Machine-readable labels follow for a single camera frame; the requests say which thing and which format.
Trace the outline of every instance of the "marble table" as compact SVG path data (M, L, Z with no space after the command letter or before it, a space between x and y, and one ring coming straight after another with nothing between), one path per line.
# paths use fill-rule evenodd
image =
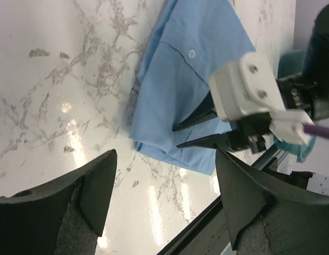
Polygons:
M97 254L156 254L218 195L217 177L137 153L135 70L163 0L0 0L0 196L106 150L118 170ZM276 73L295 0L232 0ZM249 152L237 154L251 163Z

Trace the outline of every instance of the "blue shirt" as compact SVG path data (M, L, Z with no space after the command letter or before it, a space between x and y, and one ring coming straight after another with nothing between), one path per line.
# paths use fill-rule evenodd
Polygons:
M149 40L137 79L141 84L130 138L151 158L204 174L215 150L176 145L230 131L218 118L172 132L209 91L208 77L228 61L255 51L228 0L169 0Z

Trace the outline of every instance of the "wire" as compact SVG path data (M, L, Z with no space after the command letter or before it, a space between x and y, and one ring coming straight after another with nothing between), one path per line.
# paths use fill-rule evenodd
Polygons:
M304 132L316 137L329 139L329 127L304 124Z

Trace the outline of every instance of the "button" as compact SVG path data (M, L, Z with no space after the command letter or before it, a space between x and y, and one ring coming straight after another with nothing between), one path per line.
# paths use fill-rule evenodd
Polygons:
M189 51L188 56L189 56L190 58L194 58L194 57L195 57L195 51L194 51L193 49L191 49L191 50Z

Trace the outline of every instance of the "screw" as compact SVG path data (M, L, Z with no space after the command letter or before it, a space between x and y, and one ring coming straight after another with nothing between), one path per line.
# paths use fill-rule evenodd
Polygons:
M261 99L265 99L267 97L267 92L265 90L260 90L258 92L258 96L261 98Z
M257 73L258 72L258 67L256 65L251 65L249 67L249 70L251 73Z

